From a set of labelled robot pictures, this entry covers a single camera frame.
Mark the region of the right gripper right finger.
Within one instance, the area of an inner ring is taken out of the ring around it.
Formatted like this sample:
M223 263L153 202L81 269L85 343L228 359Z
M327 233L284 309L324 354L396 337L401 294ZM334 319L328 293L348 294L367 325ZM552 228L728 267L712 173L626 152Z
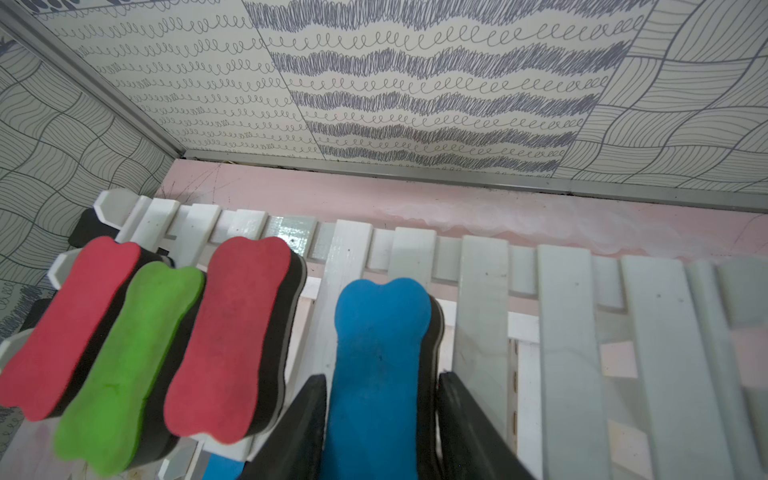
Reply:
M446 479L531 479L453 372L439 375L437 409Z

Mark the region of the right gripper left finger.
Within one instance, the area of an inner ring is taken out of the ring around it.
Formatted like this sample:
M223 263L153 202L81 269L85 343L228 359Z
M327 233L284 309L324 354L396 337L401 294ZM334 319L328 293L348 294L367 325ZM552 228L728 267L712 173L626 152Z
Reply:
M318 479L327 400L326 377L310 376L239 479Z

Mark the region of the white wooden slatted shelf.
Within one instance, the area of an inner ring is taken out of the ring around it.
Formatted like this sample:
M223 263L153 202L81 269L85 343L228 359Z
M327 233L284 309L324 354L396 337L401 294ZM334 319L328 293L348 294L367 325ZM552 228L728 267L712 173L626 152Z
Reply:
M278 237L300 255L298 298L276 422L234 444L178 437L157 461L102 477L63 461L62 415L25 417L1 464L5 479L202 478L212 454L252 461L305 381L327 380L334 318L356 280L410 278L439 304L444 330L436 380L453 372L531 479L763 479L767 475L767 262L718 263L596 256L582 248L518 247L429 229L322 224L266 212L184 205L125 189L96 199L106 236L162 256L171 268L208 263L226 240Z

